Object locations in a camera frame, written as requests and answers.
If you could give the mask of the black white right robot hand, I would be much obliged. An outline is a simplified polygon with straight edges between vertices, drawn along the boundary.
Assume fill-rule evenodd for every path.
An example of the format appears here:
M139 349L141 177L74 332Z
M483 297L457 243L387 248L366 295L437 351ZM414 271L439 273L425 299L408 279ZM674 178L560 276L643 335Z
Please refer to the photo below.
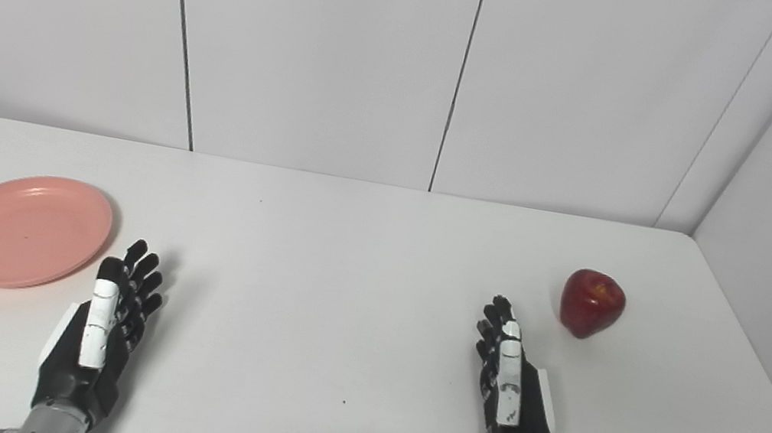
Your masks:
M529 363L510 301L495 295L477 323L485 433L552 433L538 367Z

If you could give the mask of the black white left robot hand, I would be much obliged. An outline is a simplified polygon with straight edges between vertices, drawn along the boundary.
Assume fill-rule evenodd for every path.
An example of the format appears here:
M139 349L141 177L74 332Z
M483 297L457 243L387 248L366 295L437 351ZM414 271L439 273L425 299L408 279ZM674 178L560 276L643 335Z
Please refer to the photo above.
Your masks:
M159 256L145 239L121 258L105 257L92 296L71 305L38 362L31 408L70 410L84 431L109 417L119 401L119 379L164 305Z

